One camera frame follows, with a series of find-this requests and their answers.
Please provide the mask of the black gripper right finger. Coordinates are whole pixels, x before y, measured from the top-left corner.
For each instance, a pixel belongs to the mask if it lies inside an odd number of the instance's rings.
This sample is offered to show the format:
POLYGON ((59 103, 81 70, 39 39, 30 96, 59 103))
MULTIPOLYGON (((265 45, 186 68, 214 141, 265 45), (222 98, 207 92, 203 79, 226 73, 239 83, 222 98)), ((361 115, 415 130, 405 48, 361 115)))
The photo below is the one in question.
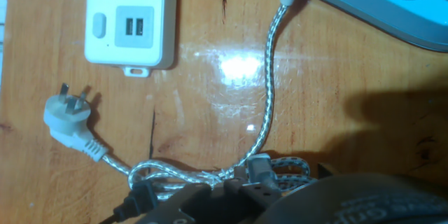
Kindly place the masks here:
POLYGON ((235 195, 250 207, 265 211, 281 197, 278 190, 261 183, 249 183, 243 178, 231 178, 224 182, 224 191, 235 195))

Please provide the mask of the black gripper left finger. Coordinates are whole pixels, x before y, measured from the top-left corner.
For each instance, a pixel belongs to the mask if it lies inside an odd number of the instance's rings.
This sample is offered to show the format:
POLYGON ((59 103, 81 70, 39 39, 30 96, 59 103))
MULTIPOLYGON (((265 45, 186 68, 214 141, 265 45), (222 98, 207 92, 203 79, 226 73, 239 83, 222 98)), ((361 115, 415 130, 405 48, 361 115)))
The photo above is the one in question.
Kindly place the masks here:
POLYGON ((193 224, 197 221, 189 210, 198 202, 207 200, 211 195, 211 186, 205 183, 189 184, 165 203, 149 211, 136 224, 193 224))

